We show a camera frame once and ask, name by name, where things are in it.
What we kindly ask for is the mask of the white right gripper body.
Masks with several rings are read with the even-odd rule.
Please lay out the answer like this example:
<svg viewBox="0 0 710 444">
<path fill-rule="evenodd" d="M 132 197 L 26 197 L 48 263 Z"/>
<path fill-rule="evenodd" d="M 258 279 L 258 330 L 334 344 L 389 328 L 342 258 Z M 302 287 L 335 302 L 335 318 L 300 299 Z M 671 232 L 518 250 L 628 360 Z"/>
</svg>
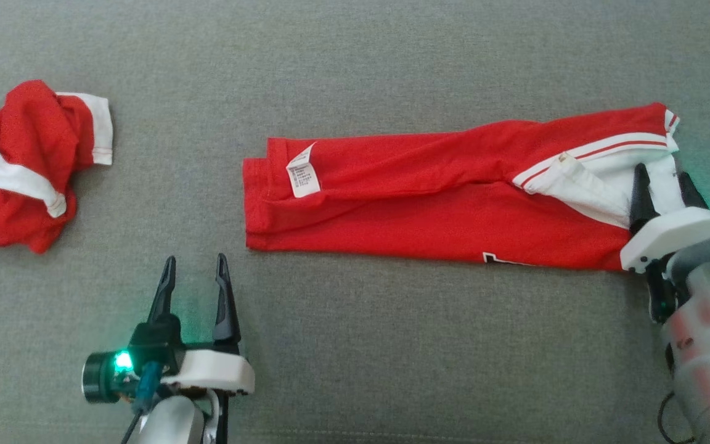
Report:
<svg viewBox="0 0 710 444">
<path fill-rule="evenodd" d="M 662 325 L 691 297 L 687 276 L 710 263 L 710 210 L 687 207 L 648 220 L 620 251 L 623 270 L 645 277 L 649 316 Z"/>
</svg>

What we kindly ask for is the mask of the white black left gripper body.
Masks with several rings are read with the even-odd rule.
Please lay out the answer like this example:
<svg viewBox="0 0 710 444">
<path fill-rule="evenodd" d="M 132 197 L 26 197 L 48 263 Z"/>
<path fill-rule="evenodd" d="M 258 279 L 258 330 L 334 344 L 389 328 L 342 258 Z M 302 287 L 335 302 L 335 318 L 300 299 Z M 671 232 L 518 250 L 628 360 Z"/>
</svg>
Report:
<svg viewBox="0 0 710 444">
<path fill-rule="evenodd" d="M 245 395 L 255 390 L 255 372 L 240 354 L 239 343 L 236 315 L 218 318 L 211 343 L 184 343 L 178 316 L 160 315 L 136 326 L 128 353 L 138 376 L 144 375 L 147 363 L 158 363 L 163 385 Z"/>
</svg>

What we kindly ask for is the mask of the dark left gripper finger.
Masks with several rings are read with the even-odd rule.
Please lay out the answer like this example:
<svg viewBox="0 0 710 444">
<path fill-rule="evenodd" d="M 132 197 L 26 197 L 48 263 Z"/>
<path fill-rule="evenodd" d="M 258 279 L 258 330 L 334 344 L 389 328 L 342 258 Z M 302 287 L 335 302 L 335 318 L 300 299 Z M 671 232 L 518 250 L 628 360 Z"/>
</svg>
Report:
<svg viewBox="0 0 710 444">
<path fill-rule="evenodd" d="M 160 281 L 155 292 L 155 297 L 150 306 L 150 312 L 147 316 L 149 324 L 157 323 L 161 316 L 170 314 L 172 293 L 176 284 L 176 258 L 169 256 L 166 259 L 163 272 L 161 272 Z"/>
<path fill-rule="evenodd" d="M 219 298 L 213 327 L 213 345 L 217 351 L 240 356 L 240 323 L 233 293 L 227 258 L 219 253 L 215 281 L 219 285 Z"/>
</svg>

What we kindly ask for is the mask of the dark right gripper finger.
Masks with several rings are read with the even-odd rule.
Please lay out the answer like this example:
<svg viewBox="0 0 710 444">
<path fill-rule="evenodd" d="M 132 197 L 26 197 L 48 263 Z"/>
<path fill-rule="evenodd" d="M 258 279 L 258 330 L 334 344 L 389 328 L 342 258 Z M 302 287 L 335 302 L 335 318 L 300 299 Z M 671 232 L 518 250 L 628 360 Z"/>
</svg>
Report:
<svg viewBox="0 0 710 444">
<path fill-rule="evenodd" d="M 659 216 L 651 196 L 646 165 L 637 164 L 634 168 L 633 192 L 629 202 L 629 233 L 636 236 L 650 220 Z"/>
<path fill-rule="evenodd" d="M 696 207 L 702 208 L 703 210 L 708 210 L 708 205 L 706 200 L 698 191 L 698 188 L 694 185 L 691 176 L 686 171 L 680 171 L 678 173 L 678 181 L 682 196 L 682 202 L 685 207 Z"/>
</svg>

